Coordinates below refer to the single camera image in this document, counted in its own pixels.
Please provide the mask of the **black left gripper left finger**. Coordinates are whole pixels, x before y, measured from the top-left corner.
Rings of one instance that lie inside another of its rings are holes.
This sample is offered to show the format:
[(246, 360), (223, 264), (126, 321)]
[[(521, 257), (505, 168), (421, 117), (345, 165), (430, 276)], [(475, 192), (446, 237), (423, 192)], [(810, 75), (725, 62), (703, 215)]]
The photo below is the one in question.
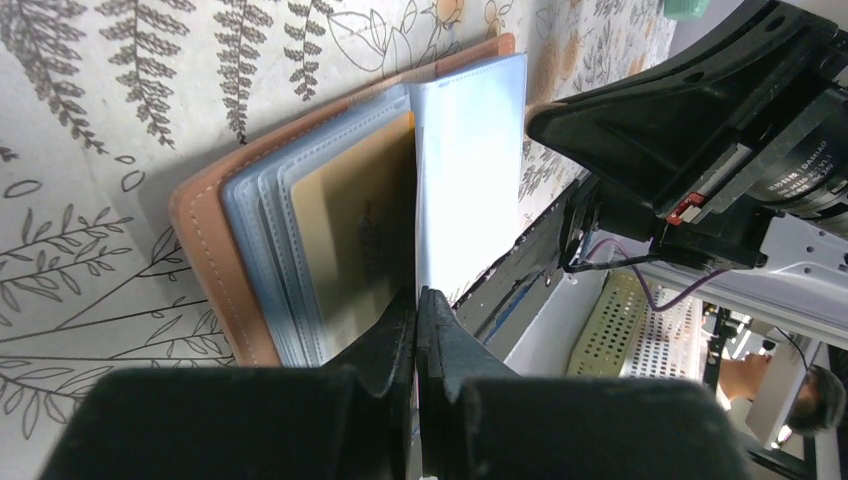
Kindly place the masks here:
[(45, 479), (402, 479), (416, 302), (317, 368), (135, 368), (101, 378)]

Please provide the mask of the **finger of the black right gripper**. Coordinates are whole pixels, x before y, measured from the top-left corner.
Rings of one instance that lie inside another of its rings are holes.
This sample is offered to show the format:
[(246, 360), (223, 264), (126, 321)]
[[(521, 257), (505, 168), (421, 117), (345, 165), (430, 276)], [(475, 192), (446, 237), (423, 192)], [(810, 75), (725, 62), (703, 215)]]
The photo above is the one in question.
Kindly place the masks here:
[(550, 104), (527, 134), (637, 199), (678, 197), (728, 143), (790, 111), (791, 83), (837, 32), (790, 3), (745, 1), (664, 62)]

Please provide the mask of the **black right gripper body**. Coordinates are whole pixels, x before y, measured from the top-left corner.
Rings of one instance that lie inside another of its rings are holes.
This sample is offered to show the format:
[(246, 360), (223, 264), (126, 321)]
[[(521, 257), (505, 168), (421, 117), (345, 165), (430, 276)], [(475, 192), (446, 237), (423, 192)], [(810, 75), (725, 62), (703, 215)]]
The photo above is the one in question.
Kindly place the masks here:
[(646, 243), (638, 263), (695, 271), (764, 266), (768, 228), (781, 217), (845, 237), (847, 92), (790, 86), (787, 97), (787, 114), (728, 143), (678, 197), (637, 199), (588, 169), (598, 180), (592, 231)]

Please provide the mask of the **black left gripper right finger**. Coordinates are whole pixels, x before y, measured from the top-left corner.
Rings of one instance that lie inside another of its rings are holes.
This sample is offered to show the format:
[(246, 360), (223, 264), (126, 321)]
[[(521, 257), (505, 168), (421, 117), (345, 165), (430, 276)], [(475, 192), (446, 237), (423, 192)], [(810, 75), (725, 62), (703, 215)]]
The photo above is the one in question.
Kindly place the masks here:
[(437, 479), (746, 479), (724, 412), (685, 380), (523, 377), (423, 289), (422, 469)]

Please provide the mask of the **gold credit card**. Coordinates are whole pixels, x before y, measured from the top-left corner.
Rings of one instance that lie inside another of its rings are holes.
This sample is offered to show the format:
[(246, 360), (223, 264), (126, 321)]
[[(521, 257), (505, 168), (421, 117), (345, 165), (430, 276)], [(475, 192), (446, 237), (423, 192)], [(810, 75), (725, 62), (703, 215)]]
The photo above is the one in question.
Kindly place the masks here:
[(414, 283), (414, 117), (405, 111), (347, 146), (292, 187), (295, 218), (333, 358)]

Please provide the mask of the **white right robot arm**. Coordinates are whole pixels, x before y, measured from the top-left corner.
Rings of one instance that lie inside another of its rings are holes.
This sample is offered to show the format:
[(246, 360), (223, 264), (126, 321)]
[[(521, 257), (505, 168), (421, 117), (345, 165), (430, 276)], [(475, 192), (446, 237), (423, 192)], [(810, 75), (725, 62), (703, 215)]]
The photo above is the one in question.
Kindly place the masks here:
[(591, 175), (581, 209), (648, 248), (656, 278), (718, 271), (713, 302), (847, 343), (847, 34), (746, 1), (649, 70), (534, 113)]

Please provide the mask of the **mint green cylindrical tube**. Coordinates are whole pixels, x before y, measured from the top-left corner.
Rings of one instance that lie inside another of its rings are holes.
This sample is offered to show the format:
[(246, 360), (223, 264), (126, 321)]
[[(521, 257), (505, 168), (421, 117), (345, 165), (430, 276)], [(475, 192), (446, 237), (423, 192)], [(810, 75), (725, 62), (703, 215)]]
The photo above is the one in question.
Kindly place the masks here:
[(663, 15), (674, 21), (694, 21), (706, 12), (709, 0), (664, 0)]

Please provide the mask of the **floral patterned table mat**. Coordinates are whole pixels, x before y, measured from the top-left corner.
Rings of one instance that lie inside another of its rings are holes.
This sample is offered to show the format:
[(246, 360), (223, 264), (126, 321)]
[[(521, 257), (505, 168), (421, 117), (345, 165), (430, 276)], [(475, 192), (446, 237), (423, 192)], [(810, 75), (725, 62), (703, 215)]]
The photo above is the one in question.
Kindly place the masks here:
[(1, 475), (127, 367), (234, 359), (168, 215), (279, 123), (502, 33), (543, 103), (665, 60), (658, 1), (5, 1)]

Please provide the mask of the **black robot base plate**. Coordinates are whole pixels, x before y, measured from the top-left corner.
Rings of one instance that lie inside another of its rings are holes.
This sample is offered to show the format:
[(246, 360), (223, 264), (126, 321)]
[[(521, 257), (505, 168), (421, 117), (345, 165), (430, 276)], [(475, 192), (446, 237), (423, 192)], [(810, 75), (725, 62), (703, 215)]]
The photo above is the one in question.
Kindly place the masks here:
[(557, 283), (564, 266), (581, 261), (596, 223), (597, 183), (589, 177), (566, 187), (454, 303), (458, 321), (477, 340), (493, 337), (533, 287)]

